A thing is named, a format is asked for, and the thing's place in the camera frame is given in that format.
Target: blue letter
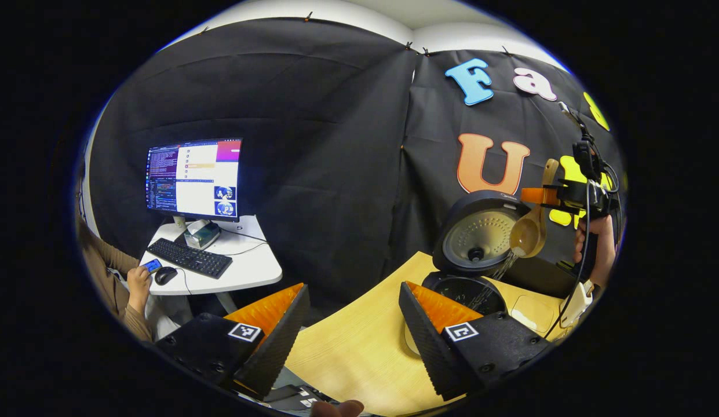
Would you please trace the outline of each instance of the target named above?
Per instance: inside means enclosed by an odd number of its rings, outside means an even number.
[[[465,92],[465,104],[474,105],[494,96],[494,92],[479,84],[491,85],[491,77],[481,68],[488,68],[486,61],[479,58],[470,59],[467,63],[460,64],[447,70],[445,76],[451,76],[457,81],[462,91]]]

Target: monitor screen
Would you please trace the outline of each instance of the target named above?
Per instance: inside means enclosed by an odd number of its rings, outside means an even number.
[[[240,138],[156,146],[145,163],[145,203],[166,214],[238,221]]]

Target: human hand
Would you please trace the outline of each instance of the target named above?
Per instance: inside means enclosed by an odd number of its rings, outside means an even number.
[[[586,225],[584,219],[578,222],[578,229],[575,237],[575,252],[573,253],[573,261],[578,264],[581,261],[581,249],[585,241]],[[596,251],[596,261],[593,264],[592,274],[589,280],[600,287],[605,287],[609,279],[611,266],[616,258],[616,246],[614,245],[614,228],[612,227],[611,216],[602,217],[591,221],[589,232],[598,235],[598,245]]]
[[[129,306],[140,314],[144,314],[145,302],[151,288],[151,274],[148,268],[139,266],[128,271],[128,287],[130,288]]]
[[[338,406],[319,401],[312,404],[311,417],[357,417],[364,404],[356,400],[344,401]]]

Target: open lid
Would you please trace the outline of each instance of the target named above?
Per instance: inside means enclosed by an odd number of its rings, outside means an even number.
[[[511,228],[529,210],[517,197],[491,190],[460,198],[441,225],[434,266],[449,275],[489,275],[508,256]]]

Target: monitor bezel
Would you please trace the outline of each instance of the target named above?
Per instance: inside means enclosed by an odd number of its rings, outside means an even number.
[[[243,146],[243,137],[217,137],[217,138],[211,138],[211,139],[201,139],[201,140],[186,140],[184,142],[172,142],[172,143],[166,143],[163,145],[157,145],[152,146],[148,148],[147,152],[145,153],[145,158],[148,159],[148,154],[151,152],[154,148],[162,148],[165,146],[172,146],[172,145],[184,145],[187,143],[197,143],[197,142],[217,142],[221,140],[240,140],[241,146]],[[238,167],[236,168],[236,173],[238,173],[240,170],[240,155],[238,156]],[[150,174],[150,167],[145,168],[145,175]],[[238,203],[238,191],[240,190],[240,187],[238,186],[238,180],[236,180],[235,184],[235,216],[232,217],[225,217],[225,216],[216,216],[214,214],[195,214],[195,213],[184,213],[182,211],[171,211],[171,210],[163,210],[161,208],[150,208],[148,207],[148,202],[145,204],[145,209],[148,211],[155,211],[157,213],[165,214],[166,216],[179,216],[179,217],[189,217],[190,219],[197,219],[197,220],[207,220],[207,221],[221,221],[221,222],[240,222],[240,204]]]

